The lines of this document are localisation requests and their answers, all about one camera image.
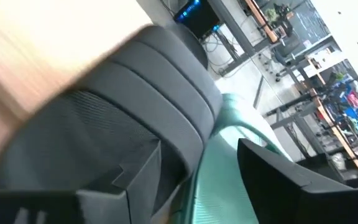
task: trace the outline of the wooden desk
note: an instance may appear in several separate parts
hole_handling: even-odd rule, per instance
[[[311,96],[315,96],[317,95],[317,92],[314,89],[310,90],[310,95]],[[330,125],[333,126],[333,128],[331,129],[334,133],[334,135],[338,138],[339,142],[342,144],[342,146],[344,147],[345,151],[348,153],[348,155],[350,156],[351,159],[353,159],[354,164],[356,165],[356,167],[358,168],[358,160],[355,159],[356,155],[354,154],[354,152],[352,151],[352,149],[349,147],[346,139],[343,137],[343,135],[341,134],[340,130],[338,129],[337,126],[334,126],[333,122],[331,121],[331,115],[328,114],[326,112],[326,110],[324,109],[324,106],[322,104],[322,102],[317,98],[313,98],[313,102],[315,103],[317,110],[321,113],[321,115],[323,116],[324,120]]]
[[[265,31],[267,37],[273,42],[276,43],[278,41],[278,37],[276,33],[266,24],[266,19],[263,14],[263,12],[260,10],[258,4],[255,2],[255,0],[245,0],[248,4],[249,8],[251,9],[252,13],[258,20],[258,23],[260,26],[263,27],[263,30]]]
[[[151,23],[136,0],[0,0],[0,147],[15,119]]]

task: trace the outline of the table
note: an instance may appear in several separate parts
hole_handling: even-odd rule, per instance
[[[269,37],[270,41],[272,43],[276,43],[278,41],[279,37],[277,37],[274,30],[272,30],[266,23],[267,20],[264,16],[263,12],[260,10],[258,4],[255,2],[255,0],[245,0],[245,2],[248,4],[248,6],[251,9],[252,13],[254,14],[255,18],[258,20],[258,23],[265,31],[267,37]]]
[[[16,125],[151,23],[135,0],[0,0],[0,147]]]
[[[317,92],[314,89],[311,89],[310,90],[310,95],[311,96],[316,96]],[[315,105],[317,107],[317,110],[323,116],[324,120],[330,126],[332,126],[331,130],[333,131],[334,135],[338,138],[339,142],[342,144],[342,146],[344,147],[345,151],[348,153],[348,155],[350,156],[350,158],[353,160],[354,164],[358,168],[358,160],[356,159],[356,155],[354,154],[353,150],[349,147],[347,141],[343,137],[343,135],[340,132],[340,130],[338,129],[338,127],[334,126],[334,124],[332,122],[332,116],[324,109],[323,104],[321,103],[321,101],[317,97],[313,98],[313,102],[315,103]]]

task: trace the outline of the red object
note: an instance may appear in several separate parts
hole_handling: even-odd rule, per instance
[[[318,119],[320,119],[320,120],[324,120],[324,116],[323,116],[322,113],[320,113],[320,111],[317,111],[317,117],[318,117]]]
[[[351,91],[351,92],[348,94],[347,100],[349,101],[349,103],[350,103],[352,106],[358,107],[358,99],[357,99],[356,94],[355,94],[353,91]]]

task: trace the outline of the teal plastic surface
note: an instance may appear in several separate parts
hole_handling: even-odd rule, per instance
[[[241,129],[248,139],[262,143]],[[190,223],[258,223],[237,162],[237,142],[243,137],[236,127],[228,127],[210,140],[198,170]]]
[[[237,161],[240,138],[261,146],[266,142],[266,150],[291,160],[270,125],[251,105],[233,94],[223,94],[223,100],[198,172],[187,185],[187,198],[174,223],[258,223]]]

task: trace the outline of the white wall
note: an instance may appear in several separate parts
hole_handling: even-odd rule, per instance
[[[358,4],[355,7],[352,1],[311,1],[358,73]]]

